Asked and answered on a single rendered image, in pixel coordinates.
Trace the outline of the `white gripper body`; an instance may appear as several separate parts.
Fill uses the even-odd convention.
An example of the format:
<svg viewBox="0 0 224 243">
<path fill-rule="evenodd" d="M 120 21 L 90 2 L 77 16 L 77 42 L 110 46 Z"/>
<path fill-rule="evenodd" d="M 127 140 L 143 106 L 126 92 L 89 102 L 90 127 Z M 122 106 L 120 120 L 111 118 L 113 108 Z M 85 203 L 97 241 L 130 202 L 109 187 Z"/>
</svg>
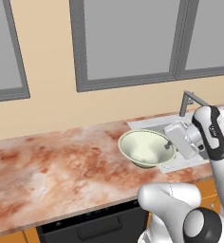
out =
<svg viewBox="0 0 224 243">
<path fill-rule="evenodd" d="M 192 124 L 175 121 L 163 129 L 165 135 L 186 159 L 198 154 L 198 130 Z"/>
</svg>

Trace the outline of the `steel sink basin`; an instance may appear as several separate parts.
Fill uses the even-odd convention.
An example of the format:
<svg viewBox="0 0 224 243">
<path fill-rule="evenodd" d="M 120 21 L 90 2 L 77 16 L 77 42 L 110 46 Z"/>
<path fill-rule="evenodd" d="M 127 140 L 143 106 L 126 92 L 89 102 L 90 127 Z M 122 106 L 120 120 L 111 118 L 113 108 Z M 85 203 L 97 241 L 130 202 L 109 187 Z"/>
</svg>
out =
<svg viewBox="0 0 224 243">
<path fill-rule="evenodd" d="M 180 115 L 168 115 L 165 117 L 144 119 L 140 121 L 129 121 L 127 124 L 132 130 L 147 129 L 164 134 L 163 128 L 169 125 L 170 123 L 182 121 L 189 124 L 191 122 L 192 116 L 193 112 L 188 112 L 185 114 L 184 117 L 181 117 Z M 205 151 L 200 152 L 198 155 L 194 156 L 191 159 L 185 159 L 179 152 L 177 152 L 176 157 L 172 161 L 159 165 L 158 168 L 163 174 L 166 174 L 208 163 L 209 161 L 207 153 Z"/>
</svg>

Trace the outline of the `pale green bowl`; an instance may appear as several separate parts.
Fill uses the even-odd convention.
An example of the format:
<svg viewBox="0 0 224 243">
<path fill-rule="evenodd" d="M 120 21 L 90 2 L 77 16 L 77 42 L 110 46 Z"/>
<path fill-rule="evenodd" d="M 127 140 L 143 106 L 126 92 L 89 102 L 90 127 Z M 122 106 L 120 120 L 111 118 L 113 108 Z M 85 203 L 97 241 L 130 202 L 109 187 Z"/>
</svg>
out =
<svg viewBox="0 0 224 243">
<path fill-rule="evenodd" d="M 152 168 L 173 160 L 177 149 L 173 145 L 166 150 L 169 140 L 159 132 L 146 129 L 130 130 L 118 140 L 120 152 L 140 168 Z"/>
</svg>

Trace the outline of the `grey sink tap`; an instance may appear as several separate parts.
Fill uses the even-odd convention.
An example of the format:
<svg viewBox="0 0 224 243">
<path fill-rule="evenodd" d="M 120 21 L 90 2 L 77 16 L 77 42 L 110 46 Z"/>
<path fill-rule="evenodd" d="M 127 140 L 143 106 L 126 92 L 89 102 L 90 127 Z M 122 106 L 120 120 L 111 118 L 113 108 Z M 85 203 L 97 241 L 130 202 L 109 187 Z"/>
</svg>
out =
<svg viewBox="0 0 224 243">
<path fill-rule="evenodd" d="M 184 117 L 186 114 L 186 109 L 189 104 L 198 103 L 199 105 L 207 105 L 206 102 L 204 102 L 202 99 L 200 99 L 197 95 L 195 95 L 193 92 L 185 91 L 183 93 L 181 106 L 179 109 L 179 115 L 181 117 Z"/>
</svg>

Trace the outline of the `orange cupboard front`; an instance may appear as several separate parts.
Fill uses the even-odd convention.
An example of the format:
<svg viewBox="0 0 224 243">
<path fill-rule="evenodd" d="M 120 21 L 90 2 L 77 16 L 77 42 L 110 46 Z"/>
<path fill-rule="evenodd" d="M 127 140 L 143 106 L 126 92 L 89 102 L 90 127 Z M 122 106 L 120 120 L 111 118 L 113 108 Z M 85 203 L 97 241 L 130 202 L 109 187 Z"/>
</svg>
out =
<svg viewBox="0 0 224 243">
<path fill-rule="evenodd" d="M 220 213 L 220 200 L 212 178 L 204 179 L 195 183 L 201 193 L 201 207 Z"/>
<path fill-rule="evenodd" d="M 41 243 L 35 228 L 0 236 L 0 243 Z"/>
</svg>

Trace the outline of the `grey framed window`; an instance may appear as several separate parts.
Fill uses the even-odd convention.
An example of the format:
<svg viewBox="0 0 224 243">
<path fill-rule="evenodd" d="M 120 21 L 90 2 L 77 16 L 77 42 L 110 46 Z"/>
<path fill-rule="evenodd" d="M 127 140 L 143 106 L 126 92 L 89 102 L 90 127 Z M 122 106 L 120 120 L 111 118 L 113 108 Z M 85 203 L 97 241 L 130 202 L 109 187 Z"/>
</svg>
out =
<svg viewBox="0 0 224 243">
<path fill-rule="evenodd" d="M 184 0 L 69 0 L 79 92 L 174 79 Z"/>
<path fill-rule="evenodd" d="M 10 0 L 0 0 L 0 102 L 29 97 Z"/>
<path fill-rule="evenodd" d="M 178 79 L 224 75 L 224 0 L 189 0 Z"/>
</svg>

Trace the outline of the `black dishwasher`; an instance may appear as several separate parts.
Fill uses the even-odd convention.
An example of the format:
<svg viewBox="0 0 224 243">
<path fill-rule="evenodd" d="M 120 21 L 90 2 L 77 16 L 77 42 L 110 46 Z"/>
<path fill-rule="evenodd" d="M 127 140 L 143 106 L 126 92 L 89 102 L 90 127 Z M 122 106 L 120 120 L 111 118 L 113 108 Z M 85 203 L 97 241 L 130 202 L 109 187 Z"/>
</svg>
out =
<svg viewBox="0 0 224 243">
<path fill-rule="evenodd" d="M 131 200 L 36 228 L 41 243 L 137 243 L 148 213 Z"/>
</svg>

